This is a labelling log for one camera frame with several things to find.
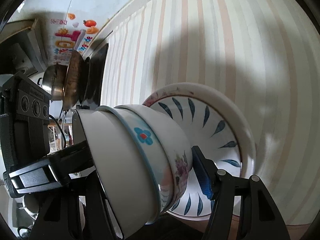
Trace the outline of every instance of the blue petal design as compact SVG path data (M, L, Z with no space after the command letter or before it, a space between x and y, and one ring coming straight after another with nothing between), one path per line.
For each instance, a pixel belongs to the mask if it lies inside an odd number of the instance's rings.
M161 102L159 102L158 104L159 104L159 106L161 106L161 107L168 113L168 115L173 119L172 113L171 113L169 107L168 107L166 104L161 103Z
M146 136L151 136L151 132L149 132L148 130L144 130L143 133L144 133Z
M204 127L205 123L207 122L208 118L209 118L209 115L210 115L210 110L209 110L209 107L206 106L205 107L205 111L204 111L204 120L203 120L203 126L202 128Z
M198 203L198 210L197 210L197 216L199 216L202 212L202 209L203 209L203 204L202 204L202 200L200 198L200 195L198 193L198 196L199 196L199 203Z
M235 160L222 160L222 162L230 163L231 165L240 168L240 163Z
M211 210L213 209L213 206L214 206L214 200L211 200Z
M190 111L191 111L191 115L192 115L192 121L193 121L193 117L195 116L195 104L193 103L193 101L188 98L188 103L189 103L189 106L190 106Z
M172 206L171 211L175 210L175 209L178 207L179 203L180 203L180 200L178 200L178 201Z
M146 142L146 144L148 144L148 145L153 144L153 141L152 141L152 139L151 139L150 137L147 137L146 140L145 140L145 142Z
M218 123L217 128L216 128L216 130L214 131L214 134L211 135L211 137L214 136L216 133L221 132L225 127L226 127L226 122L223 121L223 120L221 120L221 121Z
M233 148L233 147L236 147L236 146L237 146L237 143L235 141L230 141L230 142L228 142L227 144L225 144L224 146L222 146L220 148Z
M191 198L190 198L190 194L189 194L189 199L188 199L186 208L185 208L185 210L184 210L184 215L186 215L186 214L188 213L190 207L191 207Z
M176 104L177 108L179 109L180 111L180 114L181 114L181 118L183 120L183 109L182 109L182 106L181 104L179 103L179 101L175 98L172 98L172 101Z
M144 143L145 140L139 134L137 135L137 137L138 137L140 142Z
M135 131L137 134L143 133L143 130L140 129L140 128L138 128L138 127L136 127L136 128L134 129L134 131Z

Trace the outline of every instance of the plate with blue leaf pattern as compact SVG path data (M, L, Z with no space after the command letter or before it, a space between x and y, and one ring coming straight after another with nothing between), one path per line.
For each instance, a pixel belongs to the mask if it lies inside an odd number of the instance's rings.
M170 116L188 136L191 145L198 145L206 158L231 175L241 175L238 141L227 121L210 105L190 96L167 96L150 108ZM193 169L189 172L184 195L168 211L186 219L204 220L210 216L213 201L202 194Z

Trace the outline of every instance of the red flower center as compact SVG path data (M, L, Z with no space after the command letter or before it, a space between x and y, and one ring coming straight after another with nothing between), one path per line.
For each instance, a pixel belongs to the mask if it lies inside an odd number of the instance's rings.
M139 136L140 136L142 139L146 139L146 138L147 138L147 136L146 136L144 133L141 133Z

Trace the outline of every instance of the camera lens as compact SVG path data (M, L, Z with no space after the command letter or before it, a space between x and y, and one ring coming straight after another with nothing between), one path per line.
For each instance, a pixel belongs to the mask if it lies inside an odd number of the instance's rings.
M27 96L23 96L21 99L21 108L23 111L28 111L29 109L29 99L27 98Z
M34 100L32 105L32 111L35 116L40 115L40 104L38 101Z
M48 108L47 108L47 106L44 106L44 107L43 107L42 113L43 113L44 117L47 117L47 115L48 115Z

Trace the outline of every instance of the pot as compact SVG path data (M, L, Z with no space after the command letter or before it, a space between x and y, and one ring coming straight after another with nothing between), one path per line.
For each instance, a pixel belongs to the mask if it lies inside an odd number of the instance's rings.
M52 101L63 100L63 87L67 75L67 66L52 65L44 72L42 88L51 96Z

